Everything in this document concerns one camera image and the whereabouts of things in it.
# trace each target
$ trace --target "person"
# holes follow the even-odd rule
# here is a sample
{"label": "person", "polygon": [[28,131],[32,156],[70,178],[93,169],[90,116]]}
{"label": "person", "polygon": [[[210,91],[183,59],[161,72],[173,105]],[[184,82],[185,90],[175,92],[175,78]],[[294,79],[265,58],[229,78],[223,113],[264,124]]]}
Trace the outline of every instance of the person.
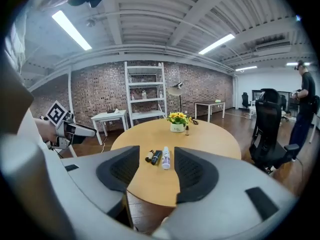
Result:
{"label": "person", "polygon": [[298,65],[294,68],[299,71],[302,77],[301,90],[292,95],[292,98],[300,103],[299,113],[296,117],[294,127],[291,132],[289,144],[297,144],[299,149],[292,158],[294,162],[302,149],[310,129],[311,122],[314,118],[311,102],[316,94],[315,81],[308,71],[307,66],[302,60],[298,61]]}
{"label": "person", "polygon": [[17,134],[38,144],[41,149],[48,149],[44,141],[56,142],[56,127],[49,121],[33,118],[29,109],[33,96],[27,91],[20,78],[21,69],[26,62],[25,35],[26,20],[30,10],[45,10],[62,5],[69,0],[29,0],[16,16],[4,40],[2,51],[2,79],[6,83],[2,86],[14,109],[4,109],[8,118],[6,125],[2,125],[7,133]]}

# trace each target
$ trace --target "lamp shade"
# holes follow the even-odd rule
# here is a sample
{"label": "lamp shade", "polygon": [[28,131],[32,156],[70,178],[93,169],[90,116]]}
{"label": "lamp shade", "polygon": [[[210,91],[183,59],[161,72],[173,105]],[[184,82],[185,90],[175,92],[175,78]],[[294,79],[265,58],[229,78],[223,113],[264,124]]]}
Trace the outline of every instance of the lamp shade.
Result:
{"label": "lamp shade", "polygon": [[168,89],[168,93],[173,95],[173,96],[180,96],[182,95],[182,89],[181,89],[181,86],[182,86],[182,82],[170,87]]}

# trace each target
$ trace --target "jeans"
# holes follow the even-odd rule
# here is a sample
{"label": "jeans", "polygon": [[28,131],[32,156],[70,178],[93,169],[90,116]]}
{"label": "jeans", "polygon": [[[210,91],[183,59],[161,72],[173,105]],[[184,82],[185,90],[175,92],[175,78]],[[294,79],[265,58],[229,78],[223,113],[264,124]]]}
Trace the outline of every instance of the jeans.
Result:
{"label": "jeans", "polygon": [[296,151],[294,159],[302,149],[306,142],[311,122],[313,120],[313,114],[301,114],[296,117],[294,127],[291,132],[289,144],[297,144],[299,149]]}

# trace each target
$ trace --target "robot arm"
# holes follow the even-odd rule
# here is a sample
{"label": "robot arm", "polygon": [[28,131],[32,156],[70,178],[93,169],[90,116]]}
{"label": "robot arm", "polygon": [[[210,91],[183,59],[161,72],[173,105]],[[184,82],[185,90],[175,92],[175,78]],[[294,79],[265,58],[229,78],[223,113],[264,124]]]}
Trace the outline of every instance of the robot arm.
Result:
{"label": "robot arm", "polygon": [[52,149],[67,149],[69,145],[81,144],[86,137],[94,137],[97,131],[93,128],[75,123],[74,114],[57,101],[53,103],[44,120],[49,120],[56,129],[55,143],[50,142]]}

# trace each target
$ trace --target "white shelving unit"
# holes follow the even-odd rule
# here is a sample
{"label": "white shelving unit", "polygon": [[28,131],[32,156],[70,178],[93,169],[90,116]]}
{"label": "white shelving unit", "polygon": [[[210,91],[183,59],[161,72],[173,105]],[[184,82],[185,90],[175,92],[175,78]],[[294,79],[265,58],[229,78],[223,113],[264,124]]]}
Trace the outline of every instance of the white shelving unit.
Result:
{"label": "white shelving unit", "polygon": [[[151,117],[167,117],[167,97],[166,97],[166,83],[165,83],[165,69],[164,63],[161,66],[128,66],[127,61],[124,62],[125,72],[125,89],[126,99],[128,103],[128,111],[130,116],[131,126],[134,125],[134,120]],[[161,81],[158,81],[158,74],[161,73]],[[155,76],[156,82],[129,82],[129,76]],[[159,87],[163,88],[163,97],[159,97]],[[136,99],[131,100],[131,89],[136,88],[156,88],[157,98]],[[161,110],[160,103],[164,102],[164,111]],[[145,112],[133,112],[132,104],[142,102],[157,102],[158,110],[151,110]]]}

